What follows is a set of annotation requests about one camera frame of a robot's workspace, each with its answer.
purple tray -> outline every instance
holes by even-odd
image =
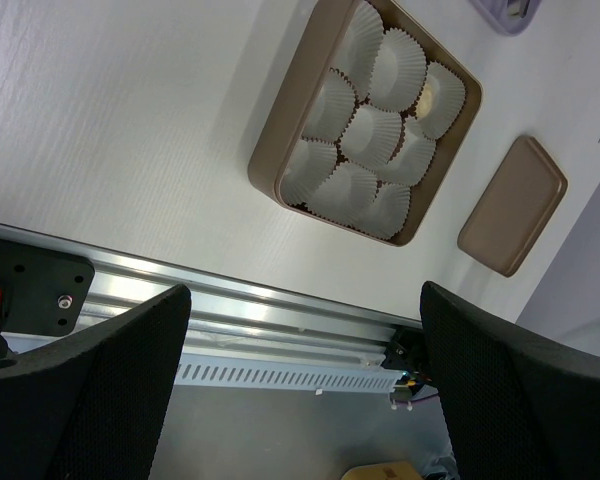
[[[471,3],[489,21],[491,26],[504,35],[518,35],[529,26],[542,0],[529,0],[526,14],[512,15],[511,4],[524,4],[524,0],[471,0]]]

white paper liner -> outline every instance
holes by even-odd
[[[388,240],[404,226],[410,202],[409,187],[382,185],[373,203],[360,215],[354,226],[373,237]]]
[[[305,203],[333,171],[338,159],[335,145],[298,140],[280,184],[287,205]]]
[[[353,14],[332,66],[343,72],[364,100],[369,91],[371,70],[383,36],[382,18],[366,1]]]
[[[353,163],[341,163],[307,202],[313,214],[339,223],[353,225],[373,202],[376,176]]]
[[[401,132],[402,118],[398,113],[363,105],[342,135],[340,148],[348,160],[375,170],[387,164]]]
[[[429,169],[436,151],[436,142],[425,137],[413,117],[404,122],[404,143],[387,165],[378,169],[378,179],[412,187],[420,183]]]
[[[384,34],[375,60],[369,99],[384,110],[407,110],[418,98],[426,74],[427,59],[420,44],[392,28]]]
[[[465,96],[462,80],[441,64],[431,63],[416,105],[416,117],[424,134],[434,140],[442,137],[458,118]]]
[[[327,72],[302,135],[335,142],[349,123],[355,105],[356,96],[347,81],[338,72]]]

purple container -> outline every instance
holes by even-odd
[[[471,0],[491,26],[503,35],[518,35],[529,26],[542,0]]]

yellow object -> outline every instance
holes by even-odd
[[[396,462],[352,468],[342,480],[422,480],[422,477],[407,462]]]

black metal plate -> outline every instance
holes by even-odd
[[[71,333],[95,270],[83,257],[0,240],[0,288],[6,332],[61,337]],[[72,297],[61,309],[58,298]]]

